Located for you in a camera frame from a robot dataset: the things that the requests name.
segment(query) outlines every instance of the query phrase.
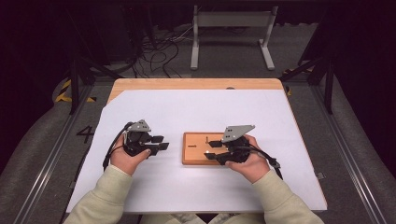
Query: person's right hand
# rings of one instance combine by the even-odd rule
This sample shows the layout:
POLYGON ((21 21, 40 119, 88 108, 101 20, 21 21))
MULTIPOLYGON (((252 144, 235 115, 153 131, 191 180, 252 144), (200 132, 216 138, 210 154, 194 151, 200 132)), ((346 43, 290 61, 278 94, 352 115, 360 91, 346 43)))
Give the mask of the person's right hand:
MULTIPOLYGON (((245 134, 245 137, 251 145, 260 149, 255 137, 247 134, 245 134)), ((243 175, 252 184, 270 171, 267 159, 259 156, 256 152, 250 153, 245 162, 226 161, 225 165, 243 175)))

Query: sleeve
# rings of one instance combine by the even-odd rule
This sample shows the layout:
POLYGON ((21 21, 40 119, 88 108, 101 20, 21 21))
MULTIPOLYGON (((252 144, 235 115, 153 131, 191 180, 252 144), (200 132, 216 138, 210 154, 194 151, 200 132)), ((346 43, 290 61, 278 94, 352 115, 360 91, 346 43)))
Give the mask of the sleeve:
POLYGON ((131 184, 131 176, 109 165, 96 187, 81 198, 64 223, 117 223, 131 184))
POLYGON ((267 224, 323 223, 274 171, 253 184, 259 192, 267 224))

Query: white tabletop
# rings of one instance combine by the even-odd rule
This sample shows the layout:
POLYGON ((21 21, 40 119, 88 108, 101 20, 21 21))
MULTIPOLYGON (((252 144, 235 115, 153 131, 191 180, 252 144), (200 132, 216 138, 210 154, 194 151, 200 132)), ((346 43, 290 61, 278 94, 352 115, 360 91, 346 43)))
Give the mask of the white tabletop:
POLYGON ((226 126, 248 124, 256 126, 248 134, 281 164, 291 190, 311 210, 327 210, 283 90, 138 90, 124 91, 103 109, 66 212, 95 187, 117 133, 140 119, 148 123, 151 135, 163 135, 170 144, 139 165, 125 212, 262 212, 258 195, 240 174, 224 166, 181 163, 184 132, 219 133, 226 126))

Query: printed number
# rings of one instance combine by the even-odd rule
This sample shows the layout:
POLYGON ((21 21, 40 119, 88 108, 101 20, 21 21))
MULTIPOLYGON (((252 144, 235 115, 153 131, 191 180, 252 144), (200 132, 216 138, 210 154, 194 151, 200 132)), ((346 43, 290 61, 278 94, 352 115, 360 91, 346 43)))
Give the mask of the printed number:
POLYGON ((90 136, 95 134, 95 133, 92 133, 91 131, 92 131, 92 127, 87 126, 87 127, 85 127, 85 129, 83 129, 77 133, 77 135, 85 136, 84 144, 87 144, 88 140, 90 139, 90 136))

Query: wooden block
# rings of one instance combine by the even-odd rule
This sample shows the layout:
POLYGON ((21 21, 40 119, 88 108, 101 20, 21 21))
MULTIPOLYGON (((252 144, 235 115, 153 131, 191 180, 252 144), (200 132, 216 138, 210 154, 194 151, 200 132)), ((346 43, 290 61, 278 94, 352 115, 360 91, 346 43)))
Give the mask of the wooden block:
POLYGON ((184 165, 219 165, 217 161, 210 161, 206 158, 207 151, 220 154, 227 152, 227 148, 211 147, 208 142, 219 141, 224 133, 184 133, 183 134, 183 155, 184 165))

